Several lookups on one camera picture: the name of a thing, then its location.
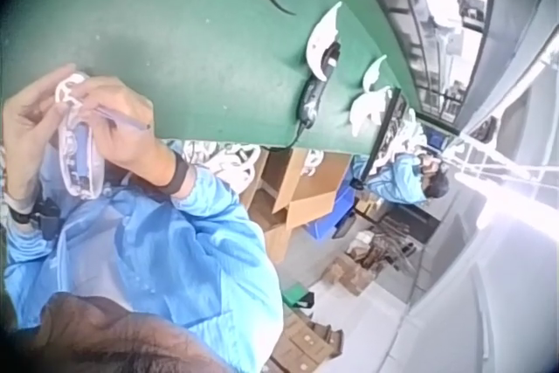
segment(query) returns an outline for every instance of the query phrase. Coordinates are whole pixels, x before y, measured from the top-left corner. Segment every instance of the power cord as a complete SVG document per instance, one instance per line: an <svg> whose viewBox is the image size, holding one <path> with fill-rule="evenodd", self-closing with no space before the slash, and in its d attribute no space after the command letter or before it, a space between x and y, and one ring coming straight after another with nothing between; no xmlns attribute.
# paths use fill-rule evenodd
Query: power cord
<svg viewBox="0 0 559 373"><path fill-rule="evenodd" d="M281 148L265 148L265 147L262 148L264 150L267 150L268 152L283 152L284 150L289 150L295 145L295 143L299 141L300 135L303 134L303 131L305 131L305 125L302 122L300 122L299 126L297 127L297 134L287 146L282 146Z"/></svg>

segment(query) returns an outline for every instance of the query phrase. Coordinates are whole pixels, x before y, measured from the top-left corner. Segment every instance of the white floor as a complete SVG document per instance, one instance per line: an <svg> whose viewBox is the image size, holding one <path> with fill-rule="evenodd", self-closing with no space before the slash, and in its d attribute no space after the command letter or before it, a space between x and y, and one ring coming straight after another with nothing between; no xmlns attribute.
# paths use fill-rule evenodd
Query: white floor
<svg viewBox="0 0 559 373"><path fill-rule="evenodd" d="M320 281L326 267L367 225L357 219L345 238L324 241L316 241L299 229L293 233L286 259L277 267L284 288L298 281L314 292L315 304L308 312L315 321L344 331L343 354L324 363L321 373L379 371L407 309L403 298L409 298L412 284L407 285L398 272L386 273L384 286L372 283L359 297L340 285Z"/></svg>

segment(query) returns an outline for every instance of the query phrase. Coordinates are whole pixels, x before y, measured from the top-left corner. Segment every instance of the black wrist strap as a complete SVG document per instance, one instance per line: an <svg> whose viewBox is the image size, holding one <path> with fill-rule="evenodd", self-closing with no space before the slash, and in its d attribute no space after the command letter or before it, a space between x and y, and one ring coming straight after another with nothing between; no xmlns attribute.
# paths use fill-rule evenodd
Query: black wrist strap
<svg viewBox="0 0 559 373"><path fill-rule="evenodd" d="M38 194L38 200L29 214L15 211L8 206L12 220L18 224L31 224L39 229L44 240L55 239L60 232L63 220L60 218L60 208L51 198L42 198L42 192Z"/></svg>
<svg viewBox="0 0 559 373"><path fill-rule="evenodd" d="M184 180L186 179L186 174L189 171L189 164L180 156L175 150L175 173L167 185L158 187L159 190L168 196L176 194L183 186Z"/></svg>

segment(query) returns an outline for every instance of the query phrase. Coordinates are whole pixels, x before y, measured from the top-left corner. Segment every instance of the worker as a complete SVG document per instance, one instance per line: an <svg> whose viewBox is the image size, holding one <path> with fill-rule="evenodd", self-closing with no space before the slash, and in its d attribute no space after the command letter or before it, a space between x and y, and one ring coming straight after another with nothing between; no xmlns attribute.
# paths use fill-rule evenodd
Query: worker
<svg viewBox="0 0 559 373"><path fill-rule="evenodd" d="M352 174L359 178L368 158L355 156ZM441 198L448 192L448 177L441 161L429 154L399 153L365 180L365 188L377 197L397 204L420 204L429 198Z"/></svg>
<svg viewBox="0 0 559 373"><path fill-rule="evenodd" d="M105 160L153 190L71 197L50 139L67 112L55 86L74 71L47 74L3 108L4 280L24 347L55 371L260 371L283 328L262 230L226 184L155 138L151 102L116 78L87 79L72 96Z"/></svg>

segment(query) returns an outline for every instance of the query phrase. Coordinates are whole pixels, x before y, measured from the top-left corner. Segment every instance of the blue plastic bin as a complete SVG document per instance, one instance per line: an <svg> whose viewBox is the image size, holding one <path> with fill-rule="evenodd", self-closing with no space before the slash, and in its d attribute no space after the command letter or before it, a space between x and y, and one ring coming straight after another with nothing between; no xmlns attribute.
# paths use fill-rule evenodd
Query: blue plastic bin
<svg viewBox="0 0 559 373"><path fill-rule="evenodd" d="M305 224L305 230L315 239L324 239L331 235L332 229L349 211L355 201L355 191L348 182L342 186L335 195L334 209L332 212L313 222Z"/></svg>

